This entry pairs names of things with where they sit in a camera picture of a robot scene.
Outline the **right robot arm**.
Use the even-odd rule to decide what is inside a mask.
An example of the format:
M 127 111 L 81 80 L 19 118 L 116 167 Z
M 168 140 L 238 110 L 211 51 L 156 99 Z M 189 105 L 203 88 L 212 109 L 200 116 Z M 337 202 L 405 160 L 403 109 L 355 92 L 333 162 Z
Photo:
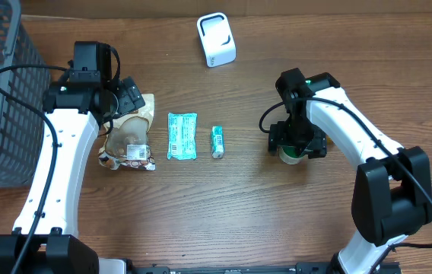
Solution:
M 275 83 L 288 114 L 267 129 L 268 151 L 286 164 L 323 158 L 332 140 L 356 170 L 348 245 L 329 262 L 298 263 L 298 273 L 399 273 L 383 259 L 432 222 L 430 162 L 419 147 L 404 148 L 384 135 L 325 72 L 305 77 L 298 68 Z

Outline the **green lid seasoning jar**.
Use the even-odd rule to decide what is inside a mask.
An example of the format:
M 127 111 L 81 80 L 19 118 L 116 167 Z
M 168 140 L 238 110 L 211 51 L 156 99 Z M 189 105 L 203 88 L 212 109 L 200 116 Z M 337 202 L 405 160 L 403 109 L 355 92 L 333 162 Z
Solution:
M 279 158 L 289 165 L 299 164 L 303 159 L 303 155 L 297 155 L 294 148 L 281 146 L 278 149 Z

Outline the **yellow oil bottle grey cap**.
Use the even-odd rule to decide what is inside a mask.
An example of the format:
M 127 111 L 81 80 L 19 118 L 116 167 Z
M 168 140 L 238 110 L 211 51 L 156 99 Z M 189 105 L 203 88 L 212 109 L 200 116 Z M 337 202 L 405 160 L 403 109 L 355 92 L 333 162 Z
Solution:
M 334 145 L 335 144 L 329 135 L 326 136 L 326 142 L 328 145 Z

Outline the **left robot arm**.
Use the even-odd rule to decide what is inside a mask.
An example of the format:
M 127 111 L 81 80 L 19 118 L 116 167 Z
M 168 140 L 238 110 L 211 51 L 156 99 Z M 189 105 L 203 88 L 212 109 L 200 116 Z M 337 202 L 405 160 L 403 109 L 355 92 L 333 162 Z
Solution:
M 44 124 L 27 201 L 10 234 L 0 234 L 0 273 L 132 273 L 132 261 L 107 259 L 78 238 L 78 202 L 87 157 L 100 127 L 145 105 L 132 78 L 121 79 L 106 43 L 78 41 L 62 76 L 37 109 L 0 88 L 6 100 Z

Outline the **teal wet wipes pack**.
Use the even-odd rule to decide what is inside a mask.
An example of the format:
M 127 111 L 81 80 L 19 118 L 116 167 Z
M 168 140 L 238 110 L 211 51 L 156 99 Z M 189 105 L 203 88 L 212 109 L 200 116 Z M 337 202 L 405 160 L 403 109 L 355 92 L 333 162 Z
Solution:
M 167 158 L 195 160 L 196 151 L 196 113 L 168 113 Z

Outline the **brown snack pouch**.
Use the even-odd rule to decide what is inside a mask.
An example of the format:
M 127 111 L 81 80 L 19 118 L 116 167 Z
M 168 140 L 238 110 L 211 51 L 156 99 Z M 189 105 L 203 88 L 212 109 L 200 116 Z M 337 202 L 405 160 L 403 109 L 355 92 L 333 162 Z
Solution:
M 98 161 L 110 170 L 130 167 L 156 170 L 148 144 L 148 131 L 154 119 L 154 95 L 143 94 L 145 105 L 113 120 L 113 129 L 99 149 Z

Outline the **small teal tissue pack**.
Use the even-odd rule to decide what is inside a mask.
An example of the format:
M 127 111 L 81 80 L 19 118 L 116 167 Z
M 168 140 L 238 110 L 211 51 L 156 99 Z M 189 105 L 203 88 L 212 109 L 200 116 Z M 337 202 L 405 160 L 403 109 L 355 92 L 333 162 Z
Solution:
M 211 155 L 215 159 L 224 156 L 224 133 L 222 126 L 213 126 L 211 129 Z

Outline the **white barcode scanner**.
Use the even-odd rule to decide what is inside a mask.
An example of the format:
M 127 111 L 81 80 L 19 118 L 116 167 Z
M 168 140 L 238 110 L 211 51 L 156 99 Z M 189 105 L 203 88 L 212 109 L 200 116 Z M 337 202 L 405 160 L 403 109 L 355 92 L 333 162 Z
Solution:
M 225 14 L 215 12 L 204 15 L 197 20 L 196 27 L 209 68 L 225 65 L 236 59 L 237 48 Z

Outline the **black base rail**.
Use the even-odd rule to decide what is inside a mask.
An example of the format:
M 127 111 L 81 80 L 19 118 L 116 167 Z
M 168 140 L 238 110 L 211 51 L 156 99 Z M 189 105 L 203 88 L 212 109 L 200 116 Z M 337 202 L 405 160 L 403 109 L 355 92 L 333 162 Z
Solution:
M 171 269 L 152 265 L 134 267 L 131 260 L 99 259 L 99 273 L 128 274 L 326 274 L 338 273 L 329 263 L 297 263 L 295 266 L 227 266 L 209 268 Z

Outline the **grey plastic mesh basket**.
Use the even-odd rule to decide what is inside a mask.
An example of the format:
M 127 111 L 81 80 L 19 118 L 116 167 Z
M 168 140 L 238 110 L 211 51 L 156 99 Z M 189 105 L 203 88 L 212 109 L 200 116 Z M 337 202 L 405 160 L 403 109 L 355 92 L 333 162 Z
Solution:
M 0 0 L 0 88 L 31 106 L 42 106 L 50 83 L 44 60 L 21 23 L 18 1 Z M 29 185 L 43 138 L 43 121 L 0 94 L 0 187 Z

